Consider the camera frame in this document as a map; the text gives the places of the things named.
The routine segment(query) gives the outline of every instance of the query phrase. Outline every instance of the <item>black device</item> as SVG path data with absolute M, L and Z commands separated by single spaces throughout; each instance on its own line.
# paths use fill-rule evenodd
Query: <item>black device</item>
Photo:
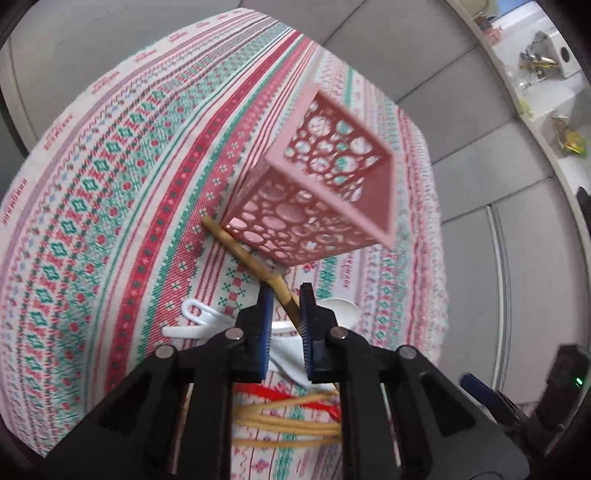
M 580 398 L 591 358 L 581 347 L 560 347 L 531 417 L 465 375 L 460 385 L 494 422 L 414 347 L 384 350 L 338 326 L 331 310 L 316 305 L 311 284 L 301 286 L 300 302 L 309 379 L 339 385 L 346 480 L 552 478 L 548 472 L 568 460 L 565 448 L 589 446 L 591 401 L 573 420 L 577 431 L 567 430 L 546 452 Z M 272 305 L 271 289 L 261 284 L 257 304 L 239 312 L 235 327 L 185 351 L 160 346 L 38 463 L 32 478 L 229 479 L 232 384 L 264 379 Z M 184 411 L 190 384 L 199 394 Z

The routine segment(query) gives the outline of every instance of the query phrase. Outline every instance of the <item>pink tablecloth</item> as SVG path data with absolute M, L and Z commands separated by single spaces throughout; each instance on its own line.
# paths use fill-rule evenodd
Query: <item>pink tablecloth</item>
M 447 297 L 423 136 L 318 44 L 237 9 L 162 39 L 91 85 L 46 132 L 2 203 L 0 411 L 25 443 L 47 453 L 169 341 L 160 330 L 178 324 L 183 299 L 230 315 L 254 303 L 255 279 L 199 218 L 223 215 L 309 78 L 395 151 L 397 243 L 392 252 L 377 245 L 302 265 L 288 282 L 354 301 L 364 312 L 358 331 L 373 344 L 412 343 L 436 361 Z M 302 393 L 278 374 L 267 383 Z M 279 414 L 304 416 L 299 408 Z M 329 478 L 339 448 L 237 448 L 233 476 Z

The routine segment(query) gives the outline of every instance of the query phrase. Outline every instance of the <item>green diamond pattern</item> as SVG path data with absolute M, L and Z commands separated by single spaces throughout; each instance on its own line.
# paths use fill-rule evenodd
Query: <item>green diamond pattern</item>
M 25 362 L 27 363 L 27 367 L 35 372 L 41 371 L 41 364 L 35 359 L 34 356 L 26 356 Z
M 63 228 L 64 233 L 66 233 L 67 235 L 72 235 L 73 233 L 76 233 L 76 226 L 74 225 L 74 222 L 72 222 L 71 220 L 65 220 L 64 222 L 62 222 L 61 227 Z
M 37 288 L 35 293 L 39 297 L 41 303 L 53 303 L 53 299 L 46 288 Z
M 89 192 L 95 192 L 99 189 L 99 186 L 94 179 L 84 179 L 82 180 L 82 185 L 84 185 L 84 188 Z
M 59 273 L 57 272 L 56 268 L 53 265 L 45 265 L 43 267 L 43 273 L 45 274 L 45 276 L 47 277 L 48 280 L 57 280 L 58 278 L 60 278 Z
M 64 248 L 64 244 L 61 242 L 52 242 L 49 244 L 51 247 L 51 251 L 56 257 L 63 257 L 67 254 L 66 249 Z
M 86 203 L 82 199 L 72 200 L 72 207 L 76 213 L 85 212 L 88 210 Z
M 33 325 L 36 327 L 46 327 L 47 320 L 41 312 L 31 312 L 31 320 L 33 320 Z
M 106 160 L 95 160 L 95 168 L 97 169 L 97 171 L 100 172 L 105 172 L 105 171 L 109 171 L 109 164 L 107 163 Z
M 121 135 L 122 137 L 131 137 L 134 134 L 129 127 L 119 128 L 118 130 L 119 135 Z
M 29 335 L 27 335 L 27 341 L 31 344 L 33 348 L 43 348 L 42 341 L 40 341 L 39 337 L 34 333 L 29 333 Z
M 121 146 L 117 142 L 107 142 L 106 147 L 109 153 L 119 153 L 121 151 Z
M 140 124 L 141 122 L 145 122 L 144 116 L 141 113 L 131 113 L 129 114 L 131 121 L 135 124 Z

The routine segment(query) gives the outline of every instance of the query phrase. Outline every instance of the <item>red stripe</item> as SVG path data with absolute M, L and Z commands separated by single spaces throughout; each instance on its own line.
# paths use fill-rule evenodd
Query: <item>red stripe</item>
M 236 164 L 236 153 L 242 151 L 242 149 L 246 146 L 246 143 L 250 142 L 249 135 L 255 129 L 256 122 L 259 120 L 262 113 L 268 109 L 271 98 L 273 98 L 274 94 L 279 91 L 284 78 L 289 72 L 293 70 L 294 65 L 301 57 L 302 52 L 308 48 L 310 43 L 311 41 L 307 39 L 303 39 L 302 42 L 299 43 L 299 45 L 289 55 L 289 58 L 283 63 L 279 71 L 277 71 L 270 78 L 263 90 L 259 93 L 256 101 L 251 105 L 249 113 L 240 119 L 239 123 L 232 131 L 232 135 L 226 142 L 222 152 L 219 155 L 215 169 L 212 171 L 211 175 L 207 179 L 206 185 L 203 188 L 203 192 L 214 193 L 210 200 L 204 202 L 203 199 L 201 199 L 200 201 L 202 208 L 204 208 L 211 215 L 213 215 L 213 212 L 215 212 L 216 208 L 222 202 L 222 195 L 224 194 L 225 188 L 228 185 L 230 170 L 234 168 Z M 219 183 L 217 186 L 215 186 L 216 178 Z M 203 241 L 206 238 L 206 235 L 203 231 L 201 231 L 201 233 L 198 235 L 193 232 L 193 227 L 200 225 L 201 214 L 199 210 L 200 208 L 198 205 L 183 225 L 184 230 L 179 242 L 179 245 L 184 245 L 186 242 L 193 242 L 196 244 L 196 251 L 199 251 L 203 245 Z M 178 265 L 181 261 L 185 261 L 187 263 L 194 262 L 196 259 L 195 253 L 186 252 L 181 248 L 174 253 L 173 258 L 174 259 L 171 262 L 168 278 L 173 278 L 176 281 L 181 282 L 182 285 L 191 284 L 191 279 L 194 278 L 194 269 L 191 268 L 181 271 L 178 268 Z M 169 282 L 165 282 L 160 294 L 160 301 L 157 304 L 156 312 L 151 316 L 151 318 L 158 319 L 159 323 L 175 321 L 176 317 L 178 316 L 178 309 L 167 310 L 164 308 L 165 302 L 171 301 L 178 307 L 184 295 L 185 293 L 183 291 L 175 291 Z M 161 342 L 162 340 L 165 340 L 162 337 L 158 323 L 152 322 L 149 328 L 150 332 L 148 335 L 148 350 L 154 346 L 156 341 Z
M 405 343 L 414 344 L 414 337 L 413 337 L 413 330 L 415 324 L 415 308 L 416 308 L 416 301 L 417 301 L 417 264 L 418 264 L 418 243 L 419 240 L 417 238 L 418 228 L 416 226 L 417 222 L 417 192 L 415 190 L 416 185 L 414 184 L 414 171 L 413 165 L 411 162 L 412 154 L 409 152 L 409 138 L 408 138 L 408 129 L 406 124 L 406 115 L 402 111 L 402 109 L 398 110 L 398 125 L 400 126 L 400 133 L 401 133 L 401 144 L 404 149 L 404 161 L 407 167 L 407 184 L 408 184 L 408 220 L 409 226 L 411 229 L 411 234 L 413 236 L 413 244 L 411 247 L 412 255 L 411 264 L 409 268 L 409 295 L 410 295 L 410 302 L 409 302 L 409 309 L 408 309 L 408 327 L 407 327 L 407 334 Z
M 257 35 L 261 35 L 261 34 L 263 34 L 264 32 L 266 32 L 267 30 L 269 30 L 269 29 L 270 29 L 270 28 L 271 28 L 273 25 L 275 25 L 275 24 L 276 24 L 276 22 L 272 22 L 272 23 L 270 23 L 269 25 L 265 26 L 263 30 L 261 30 L 261 31 L 257 32 Z M 248 26 L 248 28 L 251 28 L 253 25 L 255 25 L 255 23 L 253 23 L 253 24 L 249 25 L 249 26 Z M 240 34 L 241 32 L 244 32 L 245 30 L 246 30 L 246 27 L 245 27 L 245 28 L 243 28 L 243 29 L 241 29 L 241 30 L 239 30 L 239 31 L 237 31 L 237 32 L 235 32 L 235 33 L 233 33 L 231 36 L 229 36 L 228 38 L 226 38 L 226 39 L 225 39 L 225 40 L 223 40 L 223 41 L 227 41 L 228 39 L 232 38 L 233 36 L 235 36 L 235 35 L 237 35 L 237 34 Z M 223 43 L 223 41 L 220 41 L 219 43 L 217 43 L 217 44 L 214 44 L 214 46 L 217 46 L 217 45 L 219 45 L 219 44 L 222 44 L 222 43 Z M 198 77 L 196 77 L 195 79 L 192 79 L 190 83 L 187 83 L 186 85 L 184 85 L 184 86 L 183 86 L 183 88 L 182 88 L 181 90 L 178 90 L 178 91 L 174 92 L 174 93 L 173 93 L 173 94 L 170 96 L 170 99 L 176 98 L 176 97 L 177 97 L 177 96 L 180 94 L 180 92 L 182 92 L 182 91 L 184 91 L 184 90 L 188 89 L 189 87 L 193 86 L 193 85 L 194 85 L 194 84 L 195 84 L 195 83 L 196 83 L 196 82 L 197 82 L 199 79 L 202 79 L 202 78 L 204 78 L 204 77 L 205 77 L 205 75 L 206 75 L 206 74 L 207 74 L 209 71 L 211 71 L 212 69 L 214 69 L 214 68 L 215 68 L 215 66 L 217 66 L 218 64 L 220 64 L 220 63 L 221 63 L 222 61 L 224 61 L 225 59 L 227 59 L 227 58 L 231 57 L 231 56 L 232 56 L 232 55 L 233 55 L 233 54 L 234 54 L 236 51 L 238 51 L 238 50 L 239 50 L 239 49 L 240 49 L 242 46 L 243 46 L 243 43 L 240 43 L 240 44 L 236 45 L 236 46 L 235 46 L 235 48 L 233 48 L 232 50 L 229 50 L 228 52 L 226 52 L 226 53 L 225 53 L 225 55 L 224 55 L 223 57 L 220 57 L 219 59 L 216 59 L 216 62 L 215 62 L 215 63 L 212 63 L 211 65 L 209 65 L 209 66 L 207 67 L 207 69 L 204 69 L 203 71 L 201 71 L 201 72 L 200 72 L 200 75 L 199 75 Z M 237 79 L 236 79 L 236 80 L 235 80 L 235 81 L 232 83 L 232 85 L 231 85 L 231 86 L 234 86 L 236 83 L 238 83 L 242 77 L 243 77 L 243 74 L 241 74 L 241 75 L 240 75 L 240 76 L 239 76 L 239 77 L 238 77 L 238 78 L 237 78 Z M 160 110 L 157 112 L 157 115 L 158 115 L 158 114 L 160 114 L 160 113 L 162 113 L 162 112 L 164 112 L 163 108 L 164 108 L 164 107 L 162 107 L 162 108 L 161 108 L 161 109 L 160 109 Z M 212 105 L 209 105 L 209 106 L 207 107 L 207 109 L 205 110 L 204 114 L 206 114 L 207 112 L 209 112 L 209 110 L 210 110 L 211 108 L 212 108 Z M 163 173 L 162 173 L 162 175 L 160 176 L 160 179 L 159 179 L 159 181 L 158 181 L 158 183 L 157 183 L 157 185 L 156 185 L 156 189 L 160 188 L 160 184 L 161 184 L 161 182 L 163 181 L 164 177 L 167 175 L 167 173 L 168 173 L 168 169 L 170 168 L 171 164 L 174 164 L 174 160 L 176 159 L 176 156 L 177 156 L 178 152 L 179 152 L 180 150 L 182 150 L 182 148 L 184 147 L 184 145 L 185 145 L 185 142 L 187 141 L 187 139 L 188 139 L 188 138 L 192 138 L 192 137 L 191 137 L 191 135 L 186 135 L 185 139 L 183 140 L 183 143 L 182 143 L 182 144 L 181 144 L 181 146 L 180 146 L 180 147 L 177 149 L 177 152 L 175 153 L 174 157 L 173 157 L 173 158 L 171 159 L 171 161 L 170 161 L 170 162 L 167 164 L 167 166 L 166 166 L 166 168 L 165 168 L 164 172 L 163 172 Z M 130 239 L 129 239 L 129 241 L 128 241 L 127 248 L 126 248 L 126 250 L 125 250 L 125 252 L 124 252 L 124 254 L 123 254 L 122 258 L 121 258 L 121 259 L 118 261 L 118 263 L 119 263 L 118 270 L 117 270 L 116 276 L 115 276 L 115 278 L 113 279 L 113 282 L 112 282 L 112 284 L 113 284 L 113 287 L 112 287 L 112 288 L 113 288 L 113 289 L 116 287 L 116 285 L 117 285 L 117 283 L 118 283 L 118 281 L 119 281 L 119 277 L 120 277 L 120 275 L 121 275 L 121 269 L 123 268 L 123 266 L 124 266 L 124 264 L 125 264 L 125 261 L 126 261 L 126 259 L 127 259 L 127 256 L 128 256 L 128 254 L 129 254 L 129 248 L 130 248 L 131 244 L 133 243 L 133 241 L 134 241 L 134 239 L 135 239 L 135 235 L 137 234 L 137 231 L 138 231 L 138 228 L 139 228 L 139 226 L 142 224 L 142 220 L 143 220 L 143 218 L 144 218 L 144 216 L 145 216 L 145 214 L 146 214 L 146 211 L 147 211 L 147 209 L 148 209 L 148 206 L 149 206 L 149 204 L 150 204 L 150 203 L 148 202 L 148 203 L 147 203 L 147 204 L 144 206 L 144 209 L 143 209 L 143 211 L 142 211 L 142 213 L 141 213 L 141 216 L 139 217 L 139 219 L 138 219 L 138 220 L 137 220 L 137 222 L 136 222 L 136 223 L 137 223 L 137 227 L 136 227 L 136 229 L 134 230 L 133 234 L 131 235 L 131 237 L 130 237 Z M 111 301 L 113 300 L 113 298 L 114 298 L 114 297 L 115 297 L 114 291 L 113 291 L 113 290 L 111 290 L 111 294 L 109 295 L 109 300 L 108 300 L 108 302 L 107 302 L 107 306 L 106 306 L 106 308 L 104 309 L 104 311 L 106 312 L 106 315 L 108 315 L 108 312 L 109 312 L 109 311 L 110 311 L 110 309 L 111 309 Z M 102 352 L 102 341 L 103 341 L 103 338 L 104 338 L 104 332 L 105 332 L 105 328 L 106 328 L 106 327 L 107 327 L 107 322 L 106 322 L 106 321 L 105 321 L 105 322 L 102 322 L 102 330 L 101 330 L 101 332 L 100 332 L 100 335 L 99 335 L 99 340 L 98 340 L 98 344 L 97 344 L 97 347 L 96 347 L 96 352 L 97 352 L 97 353 L 96 353 L 96 358 L 95 358 L 95 367 L 94 367 L 94 369 L 93 369 L 93 379 L 92 379 L 91 386 L 90 386 L 90 394 L 89 394 L 89 398 L 87 399 L 87 404 L 88 404 L 88 402 L 90 402 L 90 401 L 91 401 L 91 405 L 94 405 L 94 403 L 92 402 L 92 399 L 94 399 L 94 397 L 95 397 L 95 395 L 96 395 L 97 375 L 98 375 L 98 369 L 99 369 L 99 365 L 100 365 L 100 356 L 101 356 L 101 352 Z
M 177 208 L 184 198 L 188 178 L 192 177 L 197 166 L 203 160 L 217 134 L 224 127 L 225 122 L 234 113 L 238 105 L 246 98 L 248 93 L 256 86 L 263 75 L 273 66 L 279 57 L 300 36 L 299 32 L 293 32 L 261 65 L 244 81 L 239 89 L 218 110 L 205 128 L 195 140 L 191 152 L 187 154 L 183 163 L 177 170 L 175 179 L 169 186 L 166 195 L 158 206 L 158 214 L 152 220 L 145 239 L 139 249 L 138 258 L 134 264 L 132 275 L 125 287 L 122 306 L 115 325 L 111 352 L 109 354 L 108 372 L 105 378 L 105 388 L 109 391 L 114 385 L 125 377 L 125 366 L 129 357 L 129 342 L 126 336 L 133 332 L 139 312 L 139 305 L 147 288 L 150 274 L 154 268 L 154 262 L 163 244 L 164 234 L 174 217 Z

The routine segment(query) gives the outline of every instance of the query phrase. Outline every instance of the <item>wooden stick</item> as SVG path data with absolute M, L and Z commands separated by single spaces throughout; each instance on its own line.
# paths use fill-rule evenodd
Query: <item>wooden stick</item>
M 235 257 L 244 263 L 250 271 L 252 271 L 260 280 L 269 284 L 272 288 L 277 300 L 285 310 L 287 316 L 290 318 L 294 327 L 301 334 L 300 327 L 300 298 L 293 293 L 283 277 L 271 271 L 250 253 L 244 250 L 236 241 L 236 239 L 226 232 L 215 220 L 210 216 L 201 218 L 203 226 L 211 232 L 211 234 L 226 247 Z
M 302 405 L 304 403 L 312 403 L 315 401 L 326 400 L 334 395 L 334 393 L 315 393 L 312 395 L 305 395 L 304 397 L 287 398 L 286 400 L 277 400 L 269 403 L 253 403 L 251 405 L 242 405 L 236 409 L 236 416 L 244 415 L 248 412 L 256 412 L 261 410 L 269 410 L 271 408 L 285 408 Z
M 291 427 L 283 425 L 271 425 L 253 420 L 234 420 L 235 425 L 243 427 L 252 427 L 254 429 L 264 430 L 265 432 L 291 433 L 293 435 L 338 435 L 340 429 L 310 429 L 307 427 Z
M 322 440 L 294 440 L 292 442 L 267 442 L 266 440 L 232 439 L 234 445 L 253 448 L 308 448 L 339 443 L 340 436 L 326 437 Z
M 267 425 L 274 425 L 278 427 L 295 427 L 297 429 L 309 430 L 337 430 L 340 431 L 339 423 L 322 423 L 319 421 L 306 421 L 295 419 L 284 419 L 283 417 L 276 417 L 274 415 L 263 415 L 261 413 L 243 413 L 235 418 L 237 420 L 254 421 L 257 423 L 264 423 Z

